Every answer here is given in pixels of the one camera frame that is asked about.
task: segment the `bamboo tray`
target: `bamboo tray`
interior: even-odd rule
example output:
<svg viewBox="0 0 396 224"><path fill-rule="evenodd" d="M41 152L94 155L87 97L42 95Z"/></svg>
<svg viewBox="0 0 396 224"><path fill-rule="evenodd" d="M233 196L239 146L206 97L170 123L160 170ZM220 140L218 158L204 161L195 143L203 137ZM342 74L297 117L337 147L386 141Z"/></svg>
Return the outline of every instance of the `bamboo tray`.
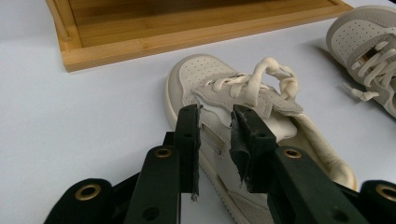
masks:
<svg viewBox="0 0 396 224"><path fill-rule="evenodd" d="M46 0L68 72L334 18L340 0Z"/></svg>

